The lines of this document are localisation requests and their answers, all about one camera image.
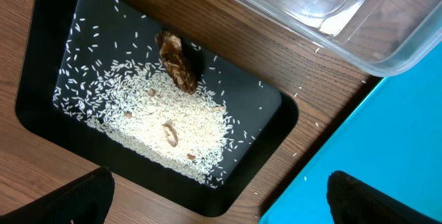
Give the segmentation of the brown food scrap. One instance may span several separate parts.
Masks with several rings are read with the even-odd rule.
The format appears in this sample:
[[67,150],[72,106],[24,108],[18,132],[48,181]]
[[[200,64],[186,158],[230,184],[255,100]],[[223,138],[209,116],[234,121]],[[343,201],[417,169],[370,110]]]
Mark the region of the brown food scrap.
[[182,41],[179,36],[161,30],[155,36],[159,48],[160,59],[174,84],[190,95],[196,92],[197,79],[190,60],[184,55]]

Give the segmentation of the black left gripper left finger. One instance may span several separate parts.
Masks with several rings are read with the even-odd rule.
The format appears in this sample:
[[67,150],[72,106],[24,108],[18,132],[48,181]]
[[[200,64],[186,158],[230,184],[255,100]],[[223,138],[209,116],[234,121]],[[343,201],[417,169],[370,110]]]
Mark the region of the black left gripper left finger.
[[103,223],[113,202],[115,181],[99,167],[23,207],[1,216],[7,223]]

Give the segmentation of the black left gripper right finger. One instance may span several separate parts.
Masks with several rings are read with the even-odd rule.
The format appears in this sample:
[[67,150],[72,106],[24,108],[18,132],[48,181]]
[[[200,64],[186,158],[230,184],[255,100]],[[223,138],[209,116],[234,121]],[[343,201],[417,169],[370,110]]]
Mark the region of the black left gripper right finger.
[[344,171],[329,176],[327,203],[335,224],[441,224]]

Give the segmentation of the pile of rice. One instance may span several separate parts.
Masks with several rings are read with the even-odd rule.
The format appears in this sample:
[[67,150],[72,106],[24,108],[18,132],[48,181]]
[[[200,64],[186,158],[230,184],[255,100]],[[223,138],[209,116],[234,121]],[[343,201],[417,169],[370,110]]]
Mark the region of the pile of rice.
[[[161,30],[120,0],[78,0],[52,103],[113,142],[217,188],[262,131],[268,111],[255,104],[258,122],[244,116],[216,55],[197,77],[196,92],[181,91],[160,59]],[[183,53],[204,57],[199,45],[180,39]]]

